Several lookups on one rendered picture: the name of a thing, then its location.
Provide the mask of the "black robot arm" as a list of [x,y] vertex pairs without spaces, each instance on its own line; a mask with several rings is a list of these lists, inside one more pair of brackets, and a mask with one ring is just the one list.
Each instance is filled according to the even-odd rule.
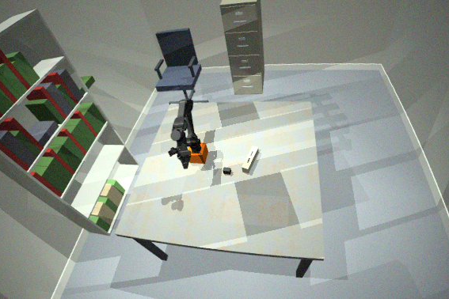
[[[179,101],[179,110],[177,118],[174,120],[173,129],[171,133],[172,140],[176,142],[184,142],[188,143],[188,147],[191,148],[191,153],[200,153],[201,151],[201,142],[200,139],[197,138],[197,135],[194,133],[194,127],[192,122],[192,106],[193,102],[191,99],[185,99]],[[188,135],[187,138],[185,136],[185,132],[187,129]],[[172,147],[168,152],[172,157],[174,154],[179,154],[180,149],[177,145],[176,148]]]

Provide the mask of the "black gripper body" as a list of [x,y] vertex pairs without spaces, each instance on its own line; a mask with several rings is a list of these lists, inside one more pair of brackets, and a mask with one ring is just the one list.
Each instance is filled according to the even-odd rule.
[[188,149],[187,147],[188,143],[186,141],[177,142],[177,145],[179,146],[180,149],[180,153],[177,154],[177,158],[191,155],[191,151]]

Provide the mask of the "black two-prong charger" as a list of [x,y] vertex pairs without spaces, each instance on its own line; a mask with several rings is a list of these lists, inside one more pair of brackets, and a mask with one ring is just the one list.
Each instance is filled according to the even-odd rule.
[[233,170],[231,170],[230,168],[223,168],[223,174],[228,174],[230,175],[232,173]]

